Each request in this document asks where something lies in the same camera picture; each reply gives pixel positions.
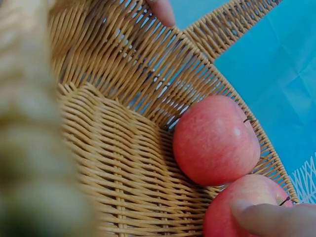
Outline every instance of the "woven wicker texture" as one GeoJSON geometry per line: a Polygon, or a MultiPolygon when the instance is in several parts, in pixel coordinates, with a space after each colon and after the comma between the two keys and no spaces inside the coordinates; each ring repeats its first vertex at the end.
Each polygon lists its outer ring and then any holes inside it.
{"type": "MultiPolygon", "coordinates": [[[[203,214],[221,188],[199,187],[180,172],[172,129],[192,103],[212,94],[234,98],[253,115],[211,64],[276,5],[241,2],[247,7],[236,10],[234,1],[184,32],[164,28],[141,0],[60,0],[51,10],[65,137],[97,203],[102,236],[202,235],[203,214]],[[234,24],[206,21],[220,20],[219,11],[234,24]],[[241,20],[252,16],[246,25],[241,20]]],[[[262,149],[253,172],[298,201],[258,121],[253,127],[262,149]]]]}

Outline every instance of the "hand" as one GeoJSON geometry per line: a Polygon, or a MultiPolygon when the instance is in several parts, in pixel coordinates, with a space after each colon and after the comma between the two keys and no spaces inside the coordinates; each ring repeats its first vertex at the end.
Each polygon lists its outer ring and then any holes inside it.
{"type": "Polygon", "coordinates": [[[147,0],[153,13],[167,27],[175,25],[175,17],[169,0],[147,0]]]}
{"type": "Polygon", "coordinates": [[[237,200],[232,205],[232,213],[243,229],[259,237],[313,237],[316,234],[316,205],[283,207],[237,200]]]}

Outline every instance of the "blue background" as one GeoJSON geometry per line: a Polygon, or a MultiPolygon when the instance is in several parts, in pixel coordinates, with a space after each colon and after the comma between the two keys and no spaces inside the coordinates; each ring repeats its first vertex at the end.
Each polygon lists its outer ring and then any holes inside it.
{"type": "MultiPolygon", "coordinates": [[[[171,0],[181,29],[226,2],[171,0]]],[[[316,1],[283,0],[215,65],[260,121],[295,188],[308,186],[299,198],[313,202],[304,197],[316,192],[316,169],[305,163],[316,152],[316,1]]]]}

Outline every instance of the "fingernail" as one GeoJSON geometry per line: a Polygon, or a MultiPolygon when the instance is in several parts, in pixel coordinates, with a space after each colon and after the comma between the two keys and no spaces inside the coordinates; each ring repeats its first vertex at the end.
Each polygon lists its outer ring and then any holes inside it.
{"type": "Polygon", "coordinates": [[[253,206],[253,204],[248,201],[235,200],[231,205],[231,209],[233,212],[243,212],[245,209],[251,206],[253,206]]]}

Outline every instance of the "apple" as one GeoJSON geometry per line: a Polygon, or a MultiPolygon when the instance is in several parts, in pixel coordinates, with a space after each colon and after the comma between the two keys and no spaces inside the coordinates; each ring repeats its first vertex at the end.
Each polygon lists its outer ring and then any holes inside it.
{"type": "Polygon", "coordinates": [[[250,121],[229,97],[206,97],[179,119],[173,152],[181,170],[202,186],[219,186],[248,174],[260,158],[250,121]]]}
{"type": "MultiPolygon", "coordinates": [[[[246,175],[228,185],[213,200],[204,217],[204,237],[253,237],[242,230],[231,213],[232,201],[243,199],[250,203],[280,205],[288,198],[284,189],[271,179],[257,174],[246,175]]],[[[293,206],[290,200],[283,206],[293,206]]]]}

